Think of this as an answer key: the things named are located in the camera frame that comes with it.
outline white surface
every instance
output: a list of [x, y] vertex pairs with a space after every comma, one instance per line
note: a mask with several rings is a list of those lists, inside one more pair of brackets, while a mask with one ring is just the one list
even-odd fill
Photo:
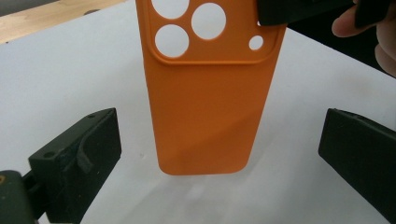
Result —
[[395, 99], [395, 79], [288, 30], [247, 168], [165, 175], [127, 1], [0, 45], [0, 170], [25, 174], [48, 141], [114, 106], [123, 152], [82, 223], [388, 223], [318, 155], [318, 143], [330, 107], [395, 129]]

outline wooden edge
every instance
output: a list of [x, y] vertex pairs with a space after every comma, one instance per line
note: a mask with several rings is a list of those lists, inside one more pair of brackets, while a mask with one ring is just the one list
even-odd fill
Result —
[[126, 0], [60, 0], [0, 17], [0, 44]]

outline black plastic mount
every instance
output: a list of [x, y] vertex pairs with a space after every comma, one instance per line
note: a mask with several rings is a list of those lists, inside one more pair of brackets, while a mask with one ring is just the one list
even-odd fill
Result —
[[396, 223], [396, 132], [329, 109], [318, 153], [390, 223]]
[[79, 223], [120, 159], [115, 108], [81, 119], [29, 158], [24, 177], [0, 172], [0, 223]]
[[301, 21], [346, 6], [351, 0], [257, 0], [261, 25]]
[[[360, 0], [355, 26], [360, 28], [384, 20], [391, 0]], [[335, 8], [351, 4], [351, 0], [258, 0], [261, 25], [278, 25], [301, 21]]]

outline phone case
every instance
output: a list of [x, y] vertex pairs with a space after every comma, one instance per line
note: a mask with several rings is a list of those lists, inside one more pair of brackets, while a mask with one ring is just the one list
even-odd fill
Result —
[[[215, 38], [191, 25], [214, 4], [225, 13]], [[190, 0], [166, 19], [150, 0], [136, 0], [148, 97], [160, 168], [169, 175], [229, 174], [243, 169], [262, 116], [286, 24], [260, 26], [256, 0]], [[159, 50], [158, 33], [172, 25], [187, 34], [179, 56]], [[255, 38], [262, 46], [251, 47]]]

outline orange part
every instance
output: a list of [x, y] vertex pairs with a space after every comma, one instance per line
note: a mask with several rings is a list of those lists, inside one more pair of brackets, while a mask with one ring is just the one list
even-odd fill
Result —
[[[158, 161], [169, 175], [228, 174], [248, 163], [286, 25], [258, 25], [256, 0], [214, 0], [226, 14], [216, 38], [204, 40], [191, 17], [205, 0], [190, 0], [174, 20], [150, 0], [136, 0]], [[190, 44], [166, 57], [155, 35], [166, 24], [183, 28]], [[260, 49], [251, 37], [264, 39]]]

